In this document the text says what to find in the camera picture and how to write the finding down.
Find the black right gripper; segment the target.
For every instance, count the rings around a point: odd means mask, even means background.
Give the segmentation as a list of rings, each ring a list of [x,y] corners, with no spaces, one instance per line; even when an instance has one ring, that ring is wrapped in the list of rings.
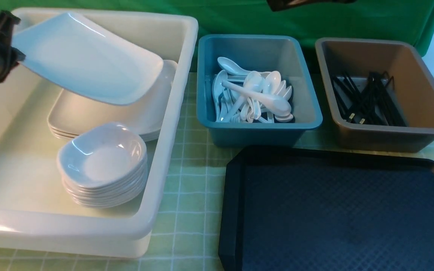
[[[273,12],[279,12],[300,6],[314,5],[324,2],[347,5],[356,2],[356,0],[267,0],[267,5]]]

